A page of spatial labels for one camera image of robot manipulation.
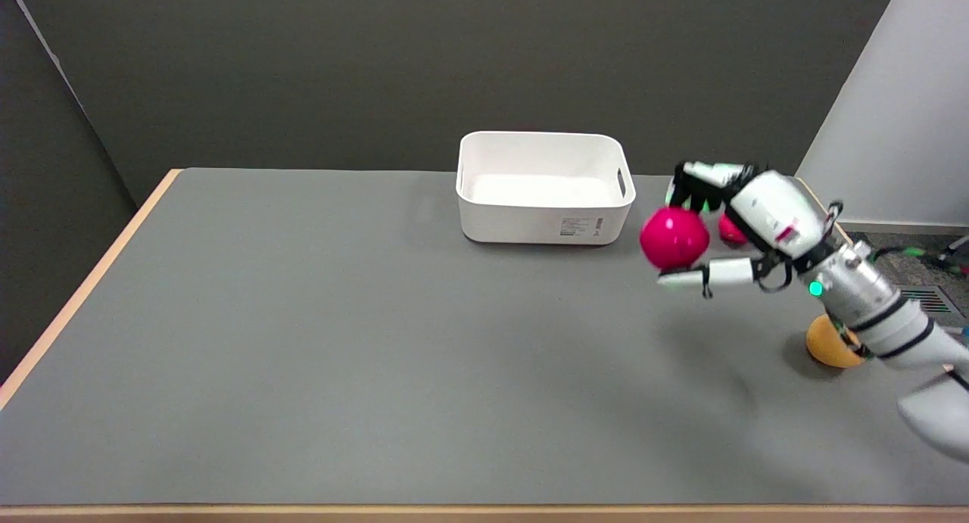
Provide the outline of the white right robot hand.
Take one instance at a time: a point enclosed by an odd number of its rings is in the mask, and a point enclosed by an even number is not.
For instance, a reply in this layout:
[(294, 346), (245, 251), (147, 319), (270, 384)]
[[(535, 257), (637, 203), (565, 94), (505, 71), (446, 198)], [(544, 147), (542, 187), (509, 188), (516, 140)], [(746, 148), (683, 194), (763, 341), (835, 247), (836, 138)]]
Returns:
[(682, 161), (668, 188), (668, 205), (700, 213), (723, 210), (727, 219), (760, 251), (746, 260), (710, 260), (662, 270), (661, 286), (699, 286), (712, 296), (713, 286), (757, 284), (762, 292), (784, 291), (837, 250), (831, 226), (817, 207), (778, 171), (758, 165)]

